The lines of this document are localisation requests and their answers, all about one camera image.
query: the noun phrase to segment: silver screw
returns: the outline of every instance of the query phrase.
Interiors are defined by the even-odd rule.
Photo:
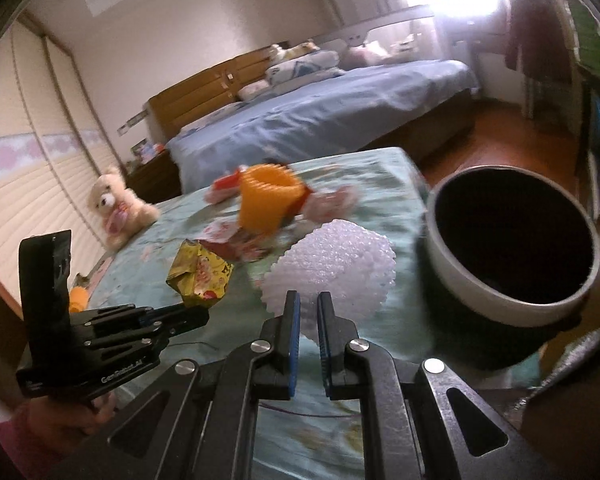
[[[271,350],[271,344],[269,341],[264,341],[264,339],[257,339],[251,343],[251,351],[256,352],[256,354],[262,354],[269,350]]]
[[[354,352],[365,352],[369,350],[369,341],[366,339],[352,339],[349,341],[349,348]]]
[[[439,374],[444,371],[445,364],[440,359],[427,359],[424,361],[424,369],[430,374]]]
[[[178,375],[189,375],[192,374],[196,369],[196,364],[193,361],[189,361],[188,359],[184,359],[184,361],[180,361],[176,363],[176,373]]]

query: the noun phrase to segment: bed frame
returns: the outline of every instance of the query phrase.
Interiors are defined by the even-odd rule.
[[[264,78],[269,47],[234,57],[193,75],[150,98],[145,104],[152,137],[167,142],[183,126],[238,100],[244,86]],[[422,160],[454,135],[474,126],[474,107],[468,90],[416,120],[400,126],[363,149],[398,146],[415,161]]]

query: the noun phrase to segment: white bubble wrap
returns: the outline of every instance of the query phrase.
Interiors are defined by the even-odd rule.
[[[316,299],[331,293],[336,316],[357,322],[375,312],[395,280],[395,253],[389,240],[346,220],[334,220],[291,247],[262,281],[267,310],[282,314],[286,292],[297,290],[300,330],[318,342]]]

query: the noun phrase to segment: teddy bear's head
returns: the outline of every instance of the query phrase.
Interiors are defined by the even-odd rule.
[[[89,193],[89,207],[103,218],[109,216],[122,198],[126,184],[120,170],[111,166],[100,176]]]

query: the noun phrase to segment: orange basket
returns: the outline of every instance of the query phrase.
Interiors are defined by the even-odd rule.
[[[238,224],[254,234],[273,234],[289,207],[304,193],[302,181],[275,164],[251,166],[242,174]]]

